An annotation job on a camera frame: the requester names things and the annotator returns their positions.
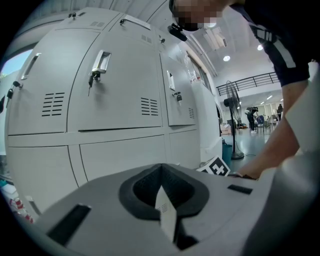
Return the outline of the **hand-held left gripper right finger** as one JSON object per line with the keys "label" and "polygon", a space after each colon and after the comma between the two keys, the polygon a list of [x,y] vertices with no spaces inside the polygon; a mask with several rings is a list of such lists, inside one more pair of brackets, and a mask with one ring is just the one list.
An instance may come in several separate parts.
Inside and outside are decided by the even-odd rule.
{"label": "hand-held left gripper right finger", "polygon": [[179,217],[193,217],[209,200],[209,189],[183,171],[162,164],[162,187]]}

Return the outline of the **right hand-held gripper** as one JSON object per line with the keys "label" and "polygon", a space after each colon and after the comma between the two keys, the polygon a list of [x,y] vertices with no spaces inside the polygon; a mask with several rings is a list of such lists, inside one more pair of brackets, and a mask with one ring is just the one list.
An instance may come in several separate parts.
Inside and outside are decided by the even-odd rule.
{"label": "right hand-held gripper", "polygon": [[197,169],[198,172],[226,177],[230,173],[230,168],[218,155],[205,162]]}

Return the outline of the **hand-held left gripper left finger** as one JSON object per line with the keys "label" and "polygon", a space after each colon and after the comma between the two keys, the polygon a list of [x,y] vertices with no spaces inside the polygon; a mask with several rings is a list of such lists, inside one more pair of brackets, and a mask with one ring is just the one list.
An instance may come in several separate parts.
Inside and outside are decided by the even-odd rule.
{"label": "hand-held left gripper left finger", "polygon": [[155,208],[156,197],[162,185],[162,165],[155,164],[125,180],[119,188],[119,201],[140,220],[159,220]]}

